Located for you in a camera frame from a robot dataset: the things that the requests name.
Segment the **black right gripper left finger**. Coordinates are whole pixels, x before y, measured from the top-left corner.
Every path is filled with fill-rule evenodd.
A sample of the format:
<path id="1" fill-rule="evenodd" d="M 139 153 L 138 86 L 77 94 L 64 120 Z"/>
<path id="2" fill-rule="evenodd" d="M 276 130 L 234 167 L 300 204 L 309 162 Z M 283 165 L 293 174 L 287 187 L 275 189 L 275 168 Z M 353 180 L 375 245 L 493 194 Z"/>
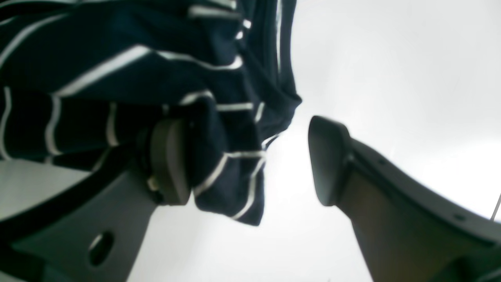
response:
<path id="1" fill-rule="evenodd" d="M 164 119 L 63 193 L 1 221 L 1 273 L 24 282 L 125 282 L 158 206 L 184 206 L 186 122 Z"/>

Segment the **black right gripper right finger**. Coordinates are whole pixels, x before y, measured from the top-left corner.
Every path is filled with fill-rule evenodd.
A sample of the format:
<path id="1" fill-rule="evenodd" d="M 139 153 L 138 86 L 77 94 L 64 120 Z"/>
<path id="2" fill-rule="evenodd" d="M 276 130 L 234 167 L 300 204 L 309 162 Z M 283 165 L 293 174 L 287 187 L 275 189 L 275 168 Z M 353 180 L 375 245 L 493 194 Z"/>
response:
<path id="1" fill-rule="evenodd" d="M 308 150 L 315 192 L 352 227 L 374 282 L 499 282 L 501 227 L 436 194 L 313 116 Z"/>

